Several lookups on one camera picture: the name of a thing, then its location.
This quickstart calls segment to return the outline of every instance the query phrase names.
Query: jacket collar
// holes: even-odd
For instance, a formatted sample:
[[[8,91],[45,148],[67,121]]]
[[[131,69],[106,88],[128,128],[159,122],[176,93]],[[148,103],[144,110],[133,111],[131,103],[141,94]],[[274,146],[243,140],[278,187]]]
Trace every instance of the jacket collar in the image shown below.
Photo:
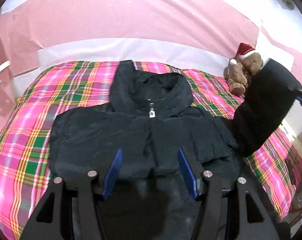
[[[110,88],[114,111],[134,116],[149,117],[151,107],[156,117],[177,116],[192,102],[192,91],[183,75],[135,70],[131,60],[120,62]]]

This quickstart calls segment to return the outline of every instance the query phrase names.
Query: red santa hat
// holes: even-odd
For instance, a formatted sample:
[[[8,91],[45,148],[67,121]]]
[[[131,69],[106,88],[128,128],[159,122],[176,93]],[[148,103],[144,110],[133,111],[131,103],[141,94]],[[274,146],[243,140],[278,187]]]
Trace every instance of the red santa hat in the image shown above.
[[[239,57],[240,59],[245,59],[246,57],[256,52],[258,51],[256,51],[250,44],[240,43],[237,54],[234,58],[236,59]],[[235,65],[237,63],[235,59],[230,60],[230,63],[232,65]]]

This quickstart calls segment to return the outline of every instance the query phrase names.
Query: mattress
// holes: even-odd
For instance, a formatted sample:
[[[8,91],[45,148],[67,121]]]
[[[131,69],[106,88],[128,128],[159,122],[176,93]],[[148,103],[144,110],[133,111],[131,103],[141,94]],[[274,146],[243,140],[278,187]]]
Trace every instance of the mattress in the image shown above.
[[[243,101],[229,93],[222,77],[161,63],[134,64],[144,71],[181,73],[192,88],[193,106],[202,107],[212,115],[232,118]],[[108,102],[117,66],[118,62],[59,64],[42,72],[20,97],[0,133],[0,229],[9,240],[19,239],[50,180],[48,139],[54,118],[74,107]],[[280,129],[246,159],[268,193],[279,219],[288,214],[296,190],[286,159],[292,163],[298,185],[302,159]]]

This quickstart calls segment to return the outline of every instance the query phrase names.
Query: metal screw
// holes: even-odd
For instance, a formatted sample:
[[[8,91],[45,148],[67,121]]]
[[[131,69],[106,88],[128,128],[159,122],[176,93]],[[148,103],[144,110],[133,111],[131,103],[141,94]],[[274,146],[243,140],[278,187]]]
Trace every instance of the metal screw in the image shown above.
[[[205,175],[207,178],[210,178],[213,174],[211,171],[204,171],[203,175]]]
[[[247,182],[247,180],[245,178],[243,178],[243,177],[240,177],[238,179],[238,182],[241,183],[241,184],[245,184]]]
[[[96,171],[89,171],[88,172],[88,176],[89,177],[94,177],[94,176],[96,176],[97,175],[97,172]]]
[[[55,184],[59,184],[59,183],[62,182],[62,178],[61,178],[61,177],[56,177],[56,178],[53,180],[53,182],[54,182]]]

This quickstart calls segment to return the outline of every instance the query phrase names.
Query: teddy bear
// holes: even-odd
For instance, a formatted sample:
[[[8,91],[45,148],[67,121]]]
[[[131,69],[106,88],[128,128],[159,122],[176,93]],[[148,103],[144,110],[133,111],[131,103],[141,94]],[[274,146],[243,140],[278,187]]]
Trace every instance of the teddy bear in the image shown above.
[[[236,56],[230,60],[225,75],[230,93],[238,97],[243,95],[250,84],[251,77],[261,70],[263,64],[258,51],[249,44],[241,43]]]

